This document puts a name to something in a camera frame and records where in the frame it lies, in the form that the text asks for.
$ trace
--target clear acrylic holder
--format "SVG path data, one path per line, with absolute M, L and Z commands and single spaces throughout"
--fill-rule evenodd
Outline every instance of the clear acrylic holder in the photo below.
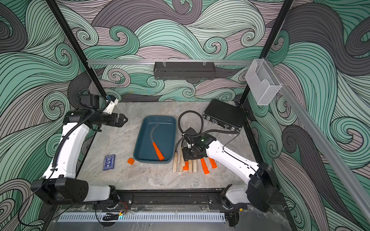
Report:
M 281 88 L 277 73 L 271 62 L 254 59 L 245 79 L 257 105 L 268 105 Z

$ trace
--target curved metal blade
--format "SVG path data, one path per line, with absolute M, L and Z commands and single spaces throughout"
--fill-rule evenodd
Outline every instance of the curved metal blade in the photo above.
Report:
M 150 139 L 152 140 L 152 143 L 154 143 L 154 140 L 153 140 L 153 132 L 154 132 L 154 129 L 158 126 L 159 124 L 157 124 L 153 129 L 152 131 L 150 132 Z

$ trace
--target orange plastic handle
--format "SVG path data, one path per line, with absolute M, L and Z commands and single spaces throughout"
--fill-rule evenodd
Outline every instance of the orange plastic handle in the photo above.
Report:
M 153 142 L 153 147 L 155 149 L 155 152 L 157 153 L 158 159 L 159 160 L 164 160 L 164 156 L 162 155 L 161 151 L 157 147 L 157 145 Z
M 204 161 L 203 158 L 201 159 L 201 163 L 202 163 L 202 168 L 203 168 L 204 174 L 208 174 L 209 171 L 208 171 L 208 168 L 207 168 L 207 164 L 206 164 L 206 162 Z
M 185 166 L 182 169 L 184 169 L 184 171 L 189 170 L 189 162 L 188 161 L 185 161 Z
M 209 162 L 211 163 L 213 169 L 217 168 L 217 165 L 214 159 L 209 158 Z

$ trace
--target wooden stick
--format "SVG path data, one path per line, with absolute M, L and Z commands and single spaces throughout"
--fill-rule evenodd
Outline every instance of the wooden stick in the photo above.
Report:
M 172 172 L 176 172 L 177 171 L 177 152 L 175 152 L 174 154 L 174 165 L 172 167 Z
M 193 173 L 198 172 L 198 160 L 193 160 Z
M 185 166 L 185 161 L 184 161 L 184 155 L 182 153 L 182 148 L 181 148 L 181 160 L 180 160 L 180 162 L 181 162 L 181 166 L 184 167 Z
M 189 172 L 190 173 L 193 172 L 193 161 L 192 160 L 189 160 Z
M 183 172 L 184 171 L 184 169 L 183 169 L 183 167 L 182 167 L 182 163 L 184 162 L 184 157 L 183 157 L 183 155 L 182 155 L 182 148 L 181 148 L 181 155 L 180 155 L 180 162 L 179 162 L 179 172 Z

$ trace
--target blue plastic tray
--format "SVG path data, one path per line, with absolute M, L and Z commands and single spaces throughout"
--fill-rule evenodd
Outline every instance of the blue plastic tray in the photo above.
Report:
M 153 131 L 153 140 L 164 160 L 160 161 L 150 139 L 150 132 Z M 144 118 L 136 146 L 134 159 L 142 163 L 167 164 L 174 156 L 176 138 L 176 119 L 172 116 L 147 116 Z

